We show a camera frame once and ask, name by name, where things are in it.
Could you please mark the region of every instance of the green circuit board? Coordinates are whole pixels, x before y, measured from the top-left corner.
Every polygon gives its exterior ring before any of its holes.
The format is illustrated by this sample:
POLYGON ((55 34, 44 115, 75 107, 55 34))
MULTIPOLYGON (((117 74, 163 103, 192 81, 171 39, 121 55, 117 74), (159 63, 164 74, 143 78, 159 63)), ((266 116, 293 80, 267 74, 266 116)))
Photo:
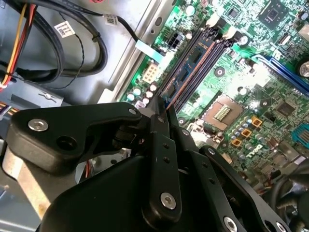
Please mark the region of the green circuit board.
MULTIPOLYGON (((296 64, 309 52, 309 37, 304 35, 308 11, 306 0, 179 0, 153 44, 154 49, 170 56, 152 79, 160 87, 189 43, 185 35, 197 30, 204 19, 217 14, 226 22, 220 28, 222 34, 234 27, 245 36, 246 43, 235 43, 223 53, 178 118, 181 126, 195 133, 198 146, 213 145, 252 186, 267 183, 274 170, 284 173, 296 168, 296 158, 287 153, 308 156, 308 147, 292 136, 299 125, 309 122, 308 98, 255 58, 256 54, 274 57, 295 73, 296 64), (192 16, 188 16, 188 6, 195 9, 192 16), (183 41, 171 52, 167 41, 175 32, 183 35, 183 41), (221 111, 221 115, 212 111, 221 111), (221 119, 227 116, 229 122, 224 125, 221 119)), ((142 62, 120 101, 147 105, 142 104, 142 98, 151 85, 144 81, 149 64, 150 58, 142 62)))

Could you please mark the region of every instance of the motherboard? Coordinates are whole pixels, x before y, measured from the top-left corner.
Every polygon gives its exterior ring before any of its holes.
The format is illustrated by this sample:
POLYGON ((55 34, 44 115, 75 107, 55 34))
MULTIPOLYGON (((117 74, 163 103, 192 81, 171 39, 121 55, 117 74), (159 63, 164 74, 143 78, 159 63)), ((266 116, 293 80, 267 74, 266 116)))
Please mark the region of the motherboard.
POLYGON ((174 106, 255 187, 309 157, 309 1, 178 0, 119 101, 174 106))

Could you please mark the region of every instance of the white label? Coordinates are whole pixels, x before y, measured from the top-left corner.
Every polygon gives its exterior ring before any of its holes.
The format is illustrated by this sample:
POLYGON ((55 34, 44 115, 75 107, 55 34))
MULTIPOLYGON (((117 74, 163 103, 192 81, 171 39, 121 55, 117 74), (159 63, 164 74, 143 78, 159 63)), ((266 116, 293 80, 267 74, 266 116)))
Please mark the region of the white label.
POLYGON ((114 14, 104 14, 103 17, 105 18, 105 24, 111 25, 111 26, 117 26, 118 25, 118 19, 117 16, 114 14))
POLYGON ((246 157, 249 157, 249 158, 251 158, 252 156, 254 156, 259 150, 261 150, 263 148, 263 145, 258 145, 258 146, 256 146, 256 148, 252 151, 252 152, 250 152, 248 155, 246 155, 246 157))
POLYGON ((68 21, 60 23, 60 24, 54 26, 54 28, 56 29, 56 31, 59 32, 59 34, 61 35, 62 38, 66 38, 68 36, 75 35, 75 31, 73 30, 73 28, 71 27, 71 25, 69 24, 68 21))

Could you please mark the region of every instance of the cable label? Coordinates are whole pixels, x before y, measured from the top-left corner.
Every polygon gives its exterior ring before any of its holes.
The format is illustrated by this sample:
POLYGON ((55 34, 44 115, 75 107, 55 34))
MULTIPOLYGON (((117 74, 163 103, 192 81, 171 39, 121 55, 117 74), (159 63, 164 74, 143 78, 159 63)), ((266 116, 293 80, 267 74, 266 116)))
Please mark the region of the cable label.
POLYGON ((103 17, 105 18, 105 24, 110 26, 117 26, 118 19, 117 16, 114 14, 104 14, 103 17))
POLYGON ((54 26, 54 28, 56 29, 56 31, 58 31, 58 33, 61 35, 62 38, 75 35, 75 31, 73 30, 68 21, 60 23, 54 26))

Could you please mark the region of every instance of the metal screw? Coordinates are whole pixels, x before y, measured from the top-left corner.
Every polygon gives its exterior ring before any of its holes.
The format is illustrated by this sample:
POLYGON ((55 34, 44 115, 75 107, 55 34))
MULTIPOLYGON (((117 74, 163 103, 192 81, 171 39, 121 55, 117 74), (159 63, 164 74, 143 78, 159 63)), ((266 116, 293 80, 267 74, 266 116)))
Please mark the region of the metal screw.
POLYGON ((209 153, 211 153, 212 155, 215 155, 216 153, 214 152, 214 150, 212 150, 211 148, 208 148, 209 153))
POLYGON ((183 134, 186 135, 186 136, 189 136, 189 132, 186 131, 185 129, 183 129, 183 134))
POLYGON ((173 210, 176 208, 176 201, 175 198, 170 195, 168 192, 164 192, 160 196, 161 203, 166 207, 167 209, 173 210))
POLYGON ((29 121, 28 127, 33 131, 42 132, 48 129, 48 123, 42 119, 33 119, 29 121))
POLYGON ((281 225, 281 223, 277 222, 276 224, 281 232, 286 232, 286 229, 281 225))
POLYGON ((229 218, 229 217, 224 217, 223 219, 225 226, 228 228, 229 231, 231 232, 237 232, 237 226, 235 222, 229 218))
POLYGON ((164 123, 164 119, 163 119, 163 118, 158 117, 158 120, 159 120, 160 122, 164 123))
POLYGON ((133 114, 133 115, 136 115, 136 111, 133 110, 133 109, 129 109, 129 112, 130 112, 131 114, 133 114))

